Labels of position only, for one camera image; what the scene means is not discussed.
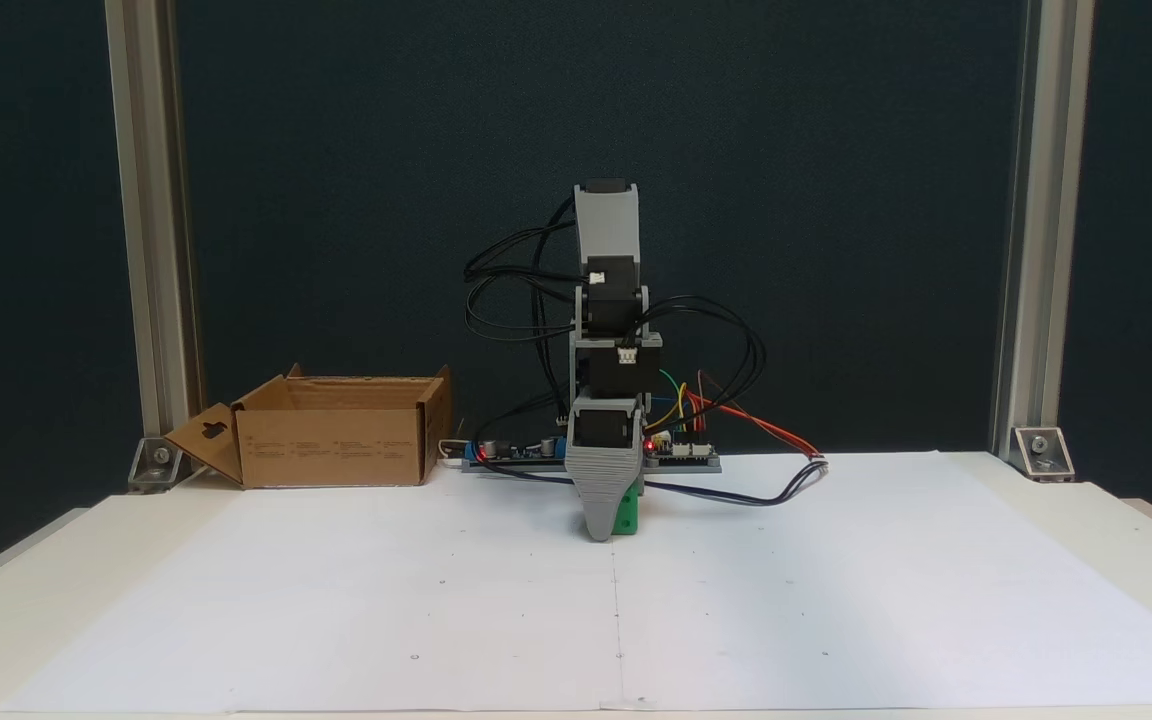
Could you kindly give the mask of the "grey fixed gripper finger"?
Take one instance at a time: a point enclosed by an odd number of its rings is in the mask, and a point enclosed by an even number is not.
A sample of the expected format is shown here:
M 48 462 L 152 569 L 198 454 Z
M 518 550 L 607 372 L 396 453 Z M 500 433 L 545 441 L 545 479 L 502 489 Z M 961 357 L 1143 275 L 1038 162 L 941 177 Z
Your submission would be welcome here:
M 566 471 L 593 541 L 635 536 L 644 491 L 643 450 L 567 450 Z

